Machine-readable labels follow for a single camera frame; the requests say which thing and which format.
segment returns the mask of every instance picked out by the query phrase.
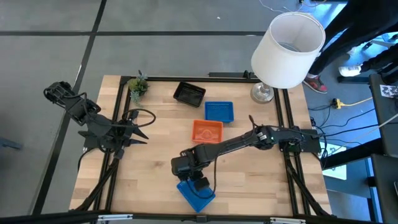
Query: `person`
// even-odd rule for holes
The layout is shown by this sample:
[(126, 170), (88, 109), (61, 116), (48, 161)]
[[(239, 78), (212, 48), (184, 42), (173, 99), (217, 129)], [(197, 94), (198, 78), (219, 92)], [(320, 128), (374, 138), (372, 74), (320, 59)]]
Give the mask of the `person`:
[(319, 76), (322, 70), (345, 52), (386, 33), (397, 23), (396, 0), (349, 0), (325, 29), (326, 40), (323, 47), (339, 32), (346, 30), (314, 61), (304, 84), (317, 93), (327, 93), (328, 88)]
[(338, 70), (344, 77), (353, 77), (370, 69), (378, 70), (384, 68), (396, 61), (398, 61), (398, 44), (391, 46), (388, 50), (381, 52), (376, 57), (370, 58), (361, 65), (341, 66)]

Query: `orange tray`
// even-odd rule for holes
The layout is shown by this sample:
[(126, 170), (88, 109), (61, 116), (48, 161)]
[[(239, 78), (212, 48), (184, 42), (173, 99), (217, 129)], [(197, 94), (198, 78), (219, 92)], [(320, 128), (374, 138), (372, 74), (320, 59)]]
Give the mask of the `orange tray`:
[(200, 143), (223, 141), (223, 123), (221, 121), (193, 120), (192, 141)]

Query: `lamp base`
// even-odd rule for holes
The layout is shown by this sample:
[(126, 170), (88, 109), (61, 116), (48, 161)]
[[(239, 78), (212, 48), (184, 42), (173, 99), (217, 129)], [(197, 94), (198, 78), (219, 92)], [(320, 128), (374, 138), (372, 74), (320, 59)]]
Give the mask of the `lamp base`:
[(274, 97), (274, 89), (262, 82), (256, 83), (250, 91), (250, 97), (256, 103), (269, 103)]

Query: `shoe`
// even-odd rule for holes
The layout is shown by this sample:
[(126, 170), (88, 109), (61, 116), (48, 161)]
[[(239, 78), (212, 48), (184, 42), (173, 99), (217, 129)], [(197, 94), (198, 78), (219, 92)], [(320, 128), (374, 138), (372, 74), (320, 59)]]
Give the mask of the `shoe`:
[(349, 54), (350, 56), (353, 56), (353, 55), (355, 54), (357, 48), (358, 48), (358, 47), (353, 47), (351, 50), (349, 50), (349, 51), (347, 52), (347, 54)]
[(338, 67), (338, 71), (340, 72), (340, 75), (344, 77), (353, 77), (361, 73), (361, 66), (360, 65), (341, 66)]
[(322, 94), (328, 93), (328, 88), (320, 80), (319, 76), (317, 76), (316, 78), (306, 77), (304, 80), (304, 84), (306, 84), (308, 87), (310, 87), (311, 90), (317, 93), (322, 93)]

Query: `small potted plant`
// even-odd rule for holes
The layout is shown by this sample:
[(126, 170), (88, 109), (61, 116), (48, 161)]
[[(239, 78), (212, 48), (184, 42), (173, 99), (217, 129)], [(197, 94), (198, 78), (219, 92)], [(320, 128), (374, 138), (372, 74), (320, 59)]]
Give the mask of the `small potted plant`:
[(141, 97), (144, 96), (148, 90), (147, 75), (138, 70), (139, 76), (128, 81), (129, 89), (131, 91), (131, 100), (139, 107), (142, 105), (139, 103)]

